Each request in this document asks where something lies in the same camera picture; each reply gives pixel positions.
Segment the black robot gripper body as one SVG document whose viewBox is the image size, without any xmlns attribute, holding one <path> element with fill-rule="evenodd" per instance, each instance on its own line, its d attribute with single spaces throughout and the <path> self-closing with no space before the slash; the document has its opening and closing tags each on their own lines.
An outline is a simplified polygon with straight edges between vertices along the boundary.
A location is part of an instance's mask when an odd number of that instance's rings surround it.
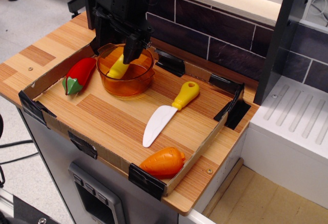
<svg viewBox="0 0 328 224">
<path fill-rule="evenodd" d="M 146 19 L 151 0 L 94 0 L 92 12 L 95 16 L 124 21 L 117 30 L 124 36 L 131 33 L 142 33 L 144 49 L 148 48 L 154 28 Z"/>
</svg>

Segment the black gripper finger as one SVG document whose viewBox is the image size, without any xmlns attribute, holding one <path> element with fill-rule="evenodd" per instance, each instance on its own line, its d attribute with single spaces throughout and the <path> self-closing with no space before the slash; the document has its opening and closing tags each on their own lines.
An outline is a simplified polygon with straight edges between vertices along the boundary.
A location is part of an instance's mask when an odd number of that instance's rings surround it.
<svg viewBox="0 0 328 224">
<path fill-rule="evenodd" d="M 124 21 L 117 18 L 107 19 L 101 16 L 95 17 L 96 47 L 100 48 L 106 44 L 122 44 L 125 36 L 117 29 L 124 25 Z"/>
<path fill-rule="evenodd" d="M 144 35 L 142 33 L 131 33 L 125 35 L 124 64 L 127 65 L 138 59 L 144 49 Z"/>
</svg>

